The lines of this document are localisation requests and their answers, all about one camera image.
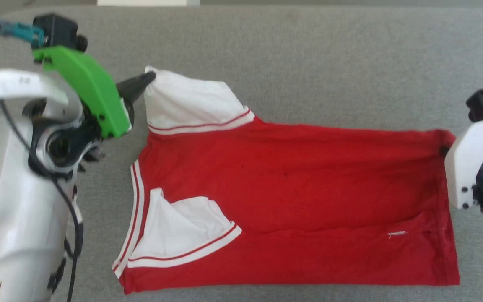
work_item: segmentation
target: black cable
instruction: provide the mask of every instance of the black cable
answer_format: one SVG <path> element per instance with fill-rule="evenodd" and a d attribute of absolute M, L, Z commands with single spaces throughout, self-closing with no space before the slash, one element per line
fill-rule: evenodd
<path fill-rule="evenodd" d="M 70 259 L 74 258 L 74 254 L 72 252 L 72 249 L 70 248 L 70 243 L 68 242 L 68 239 L 65 238 L 65 251 L 67 252 L 67 256 Z"/>
<path fill-rule="evenodd" d="M 0 99 L 0 108 L 1 108 L 3 115 L 5 115 L 5 119 L 7 120 L 8 124 L 12 128 L 12 132 L 14 132 L 14 134 L 16 135 L 18 140 L 21 142 L 23 147 L 28 151 L 28 153 L 32 154 L 31 147 L 29 146 L 27 141 L 23 138 L 23 136 L 21 135 L 20 130 L 18 129 L 18 127 L 16 126 L 16 123 L 12 119 L 12 116 L 8 112 L 8 108 L 5 104 L 5 100 L 3 100 L 3 99 Z M 44 165 L 42 165 L 42 163 L 36 158 L 36 156 L 31 156 L 31 159 L 33 159 L 35 164 L 40 168 L 40 171 L 42 172 L 42 174 L 46 175 L 46 177 L 48 177 L 52 181 L 52 183 L 55 186 L 55 189 L 63 197 L 63 200 L 65 201 L 65 204 L 67 205 L 68 209 L 70 210 L 70 214 L 72 216 L 72 221 L 73 221 L 73 225 L 74 225 L 74 228 L 75 228 L 75 244 L 74 244 L 74 252 L 73 252 L 72 271 L 71 271 L 71 274 L 70 274 L 70 285 L 69 285 L 68 296 L 67 296 L 67 302 L 71 302 L 72 301 L 72 294 L 73 294 L 73 287 L 74 287 L 74 283 L 75 283 L 75 271 L 77 270 L 77 258 L 81 254 L 82 244 L 79 243 L 79 241 L 80 241 L 80 239 L 81 240 L 83 239 L 83 236 L 82 235 L 80 236 L 81 232 L 79 231 L 80 230 L 79 222 L 77 220 L 77 215 L 75 214 L 75 210 L 73 208 L 72 201 L 69 199 L 69 197 L 67 196 L 67 194 L 65 193 L 63 188 L 57 182 L 57 177 L 54 176 L 48 169 L 46 169 L 46 167 L 44 167 Z"/>

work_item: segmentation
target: white thread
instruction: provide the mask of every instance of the white thread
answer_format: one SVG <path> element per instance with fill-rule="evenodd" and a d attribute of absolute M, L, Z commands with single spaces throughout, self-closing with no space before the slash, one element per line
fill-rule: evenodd
<path fill-rule="evenodd" d="M 407 234 L 408 232 L 406 231 L 399 231 L 399 232 L 394 232 L 394 233 L 388 233 L 387 235 L 389 235 L 389 239 L 393 236 L 393 235 L 405 235 Z"/>

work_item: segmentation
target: red shirt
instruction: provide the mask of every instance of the red shirt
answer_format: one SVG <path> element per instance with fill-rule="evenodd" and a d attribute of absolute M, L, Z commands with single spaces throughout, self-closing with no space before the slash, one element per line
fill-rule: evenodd
<path fill-rule="evenodd" d="M 460 282 L 441 154 L 452 134 L 270 124 L 224 91 L 213 93 L 230 111 L 203 115 L 213 105 L 194 109 L 218 82 L 182 92 L 166 84 L 179 77 L 159 71 L 145 95 L 151 131 L 132 166 L 132 221 L 113 264 L 126 294 Z M 184 119 L 165 116 L 180 104 L 195 118 L 177 125 Z"/>

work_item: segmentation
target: red stripe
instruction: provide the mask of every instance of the red stripe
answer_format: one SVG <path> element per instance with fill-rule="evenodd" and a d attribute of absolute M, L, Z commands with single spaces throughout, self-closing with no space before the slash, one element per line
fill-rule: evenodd
<path fill-rule="evenodd" d="M 194 252 L 198 252 L 199 250 L 211 245 L 212 243 L 214 242 L 217 242 L 218 240 L 221 240 L 223 239 L 224 237 L 226 237 L 227 235 L 229 235 L 230 233 L 232 233 L 232 231 L 234 231 L 234 229 L 236 228 L 236 225 L 234 225 L 228 232 L 226 232 L 223 236 L 217 238 L 217 239 L 214 239 L 212 240 L 211 242 L 209 243 L 206 243 L 205 245 L 201 246 L 200 248 L 196 248 L 194 250 L 192 250 L 191 252 L 187 252 L 186 254 L 182 254 L 180 256 L 176 256 L 176 257 L 171 257 L 171 258 L 157 258 L 157 257 L 139 257 L 139 258 L 136 258 L 136 259 L 129 259 L 128 261 L 137 261 L 137 260 L 141 260 L 141 259 L 152 259 L 152 260 L 159 260 L 159 261 L 167 261 L 167 260 L 174 260 L 174 259 L 178 259 L 178 258 L 182 258 L 182 257 L 185 257 L 185 256 L 188 256 L 190 254 L 193 254 Z"/>
<path fill-rule="evenodd" d="M 138 181 L 138 174 L 135 170 L 135 164 L 132 165 L 132 171 L 134 173 L 134 179 L 135 179 L 135 191 L 136 191 L 136 204 L 135 204 L 135 214 L 134 214 L 134 223 L 132 225 L 132 231 L 130 232 L 130 237 L 128 238 L 128 243 L 126 244 L 126 248 L 124 249 L 124 253 L 122 253 L 121 258 L 118 260 L 119 262 L 124 259 L 126 256 L 126 252 L 128 252 L 128 248 L 130 246 L 130 242 L 132 242 L 132 237 L 134 235 L 134 230 L 135 230 L 135 224 L 138 221 L 138 212 L 139 212 L 139 181 Z M 117 270 L 120 264 L 117 264 L 113 270 Z"/>
<path fill-rule="evenodd" d="M 250 112 L 251 111 L 248 109 L 246 113 L 244 113 L 244 114 L 242 114 L 238 117 L 235 117 L 228 122 L 223 122 L 222 124 L 202 124 L 202 125 L 194 125 L 194 126 L 176 126 L 176 127 L 172 127 L 172 128 L 156 128 L 154 126 L 151 126 L 150 124 L 148 124 L 148 126 L 152 129 L 154 129 L 154 130 L 162 130 L 162 131 L 174 130 L 174 129 L 178 129 L 178 128 L 199 128 L 199 127 L 205 127 L 205 126 L 226 126 L 227 124 L 230 124 L 231 122 L 235 122 L 236 120 L 245 117 Z"/>

